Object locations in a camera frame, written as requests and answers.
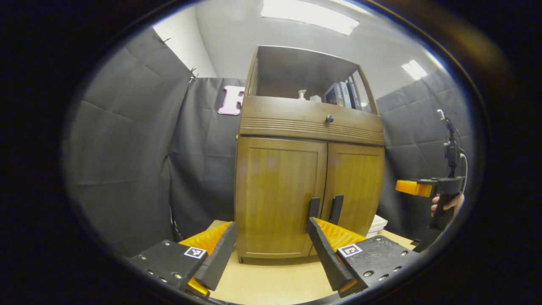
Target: floor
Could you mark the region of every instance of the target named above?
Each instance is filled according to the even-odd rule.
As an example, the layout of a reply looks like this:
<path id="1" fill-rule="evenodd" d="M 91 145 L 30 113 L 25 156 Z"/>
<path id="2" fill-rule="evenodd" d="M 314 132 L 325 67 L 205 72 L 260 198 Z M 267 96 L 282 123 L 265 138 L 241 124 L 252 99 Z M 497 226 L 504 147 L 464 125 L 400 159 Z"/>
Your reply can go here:
<path id="1" fill-rule="evenodd" d="M 223 224 L 215 220 L 209 228 Z M 379 234 L 412 249 L 410 240 L 387 231 Z M 245 258 L 240 264 L 234 250 L 222 278 L 210 297 L 238 304 L 286 305 L 335 294 L 318 256 L 296 259 Z"/>

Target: fluorescent light panel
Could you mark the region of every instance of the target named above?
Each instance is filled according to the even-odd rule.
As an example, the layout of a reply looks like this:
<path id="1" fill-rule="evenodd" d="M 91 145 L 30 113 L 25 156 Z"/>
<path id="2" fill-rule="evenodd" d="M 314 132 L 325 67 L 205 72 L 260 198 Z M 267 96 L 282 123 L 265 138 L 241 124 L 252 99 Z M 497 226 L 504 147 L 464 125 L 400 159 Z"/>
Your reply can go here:
<path id="1" fill-rule="evenodd" d="M 427 72 L 414 59 L 401 66 L 414 80 L 418 80 L 427 75 Z"/>
<path id="2" fill-rule="evenodd" d="M 262 17 L 300 21 L 347 36 L 359 24 L 339 12 L 298 0 L 264 0 Z"/>

